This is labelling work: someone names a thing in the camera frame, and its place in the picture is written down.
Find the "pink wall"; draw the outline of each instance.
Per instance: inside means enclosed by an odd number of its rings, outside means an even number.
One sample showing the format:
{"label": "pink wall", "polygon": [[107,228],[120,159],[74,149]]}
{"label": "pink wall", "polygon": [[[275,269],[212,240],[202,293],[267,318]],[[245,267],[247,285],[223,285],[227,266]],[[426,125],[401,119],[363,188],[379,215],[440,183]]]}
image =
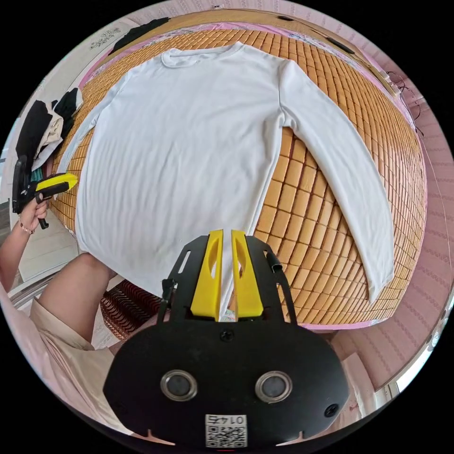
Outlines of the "pink wall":
{"label": "pink wall", "polygon": [[[394,71],[397,76],[392,75],[391,78],[398,85],[404,79],[405,85],[415,94],[412,95],[408,90],[404,92],[414,117],[419,112],[417,103],[421,105],[422,111],[416,125],[424,133],[427,149],[424,159],[428,181],[428,215],[418,265],[394,317],[369,328],[340,332],[333,340],[342,358],[354,351],[358,352],[372,383],[379,388],[396,375],[424,344],[444,309],[453,281],[450,259],[454,261],[454,162],[448,144],[421,93],[396,63],[363,35],[321,12],[285,0],[169,0],[131,13],[128,18],[144,24],[158,17],[208,10],[214,5],[274,11],[323,26],[367,53],[385,71]],[[448,237],[451,257],[447,252]]]}

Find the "wrist bracelet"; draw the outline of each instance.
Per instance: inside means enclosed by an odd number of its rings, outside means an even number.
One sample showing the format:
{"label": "wrist bracelet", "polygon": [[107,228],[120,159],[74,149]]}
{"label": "wrist bracelet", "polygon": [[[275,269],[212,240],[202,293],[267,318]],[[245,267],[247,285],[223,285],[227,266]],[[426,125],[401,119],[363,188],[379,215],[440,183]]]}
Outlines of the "wrist bracelet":
{"label": "wrist bracelet", "polygon": [[33,233],[35,233],[34,230],[30,230],[29,228],[25,227],[24,224],[22,224],[22,221],[19,219],[19,225],[20,225],[20,228],[24,231],[24,232],[27,232],[29,235],[33,235]]}

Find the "stacked clothes pile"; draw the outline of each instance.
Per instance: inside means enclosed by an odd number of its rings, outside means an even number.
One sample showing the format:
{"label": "stacked clothes pile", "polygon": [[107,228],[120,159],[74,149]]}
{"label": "stacked clothes pile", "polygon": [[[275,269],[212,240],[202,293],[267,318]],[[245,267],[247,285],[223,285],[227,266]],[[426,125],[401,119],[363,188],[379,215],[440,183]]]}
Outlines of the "stacked clothes pile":
{"label": "stacked clothes pile", "polygon": [[32,180],[43,178],[42,166],[58,151],[74,124],[74,114],[83,104],[78,88],[66,92],[60,101],[35,101],[17,140],[17,157],[27,157],[27,173]]}

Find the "white long-sleeve shirt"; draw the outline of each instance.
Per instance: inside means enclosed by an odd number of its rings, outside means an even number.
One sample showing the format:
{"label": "white long-sleeve shirt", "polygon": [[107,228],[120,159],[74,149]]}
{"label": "white long-sleeve shirt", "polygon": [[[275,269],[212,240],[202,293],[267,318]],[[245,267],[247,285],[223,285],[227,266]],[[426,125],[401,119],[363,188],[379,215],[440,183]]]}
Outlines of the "white long-sleeve shirt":
{"label": "white long-sleeve shirt", "polygon": [[[236,43],[171,49],[131,69],[90,112],[58,171],[95,128],[79,182],[81,249],[161,293],[182,247],[209,231],[252,234],[284,126],[307,145],[360,253],[373,302],[393,278],[393,221],[356,129],[292,60]],[[232,289],[229,241],[223,304]]]}

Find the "person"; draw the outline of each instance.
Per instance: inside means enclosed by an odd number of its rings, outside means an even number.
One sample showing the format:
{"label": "person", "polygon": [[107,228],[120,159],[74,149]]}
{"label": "person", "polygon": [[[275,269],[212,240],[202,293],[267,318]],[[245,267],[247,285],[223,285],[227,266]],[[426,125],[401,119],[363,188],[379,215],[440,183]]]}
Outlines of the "person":
{"label": "person", "polygon": [[[0,247],[0,301],[11,332],[42,381],[64,402],[90,418],[139,438],[115,416],[102,391],[121,342],[95,350],[95,316],[112,271],[88,253],[69,262],[31,305],[30,317],[17,310],[11,290],[30,236],[47,214],[47,202],[32,200]],[[156,323],[156,317],[140,331]],[[149,433],[146,439],[159,440]]]}

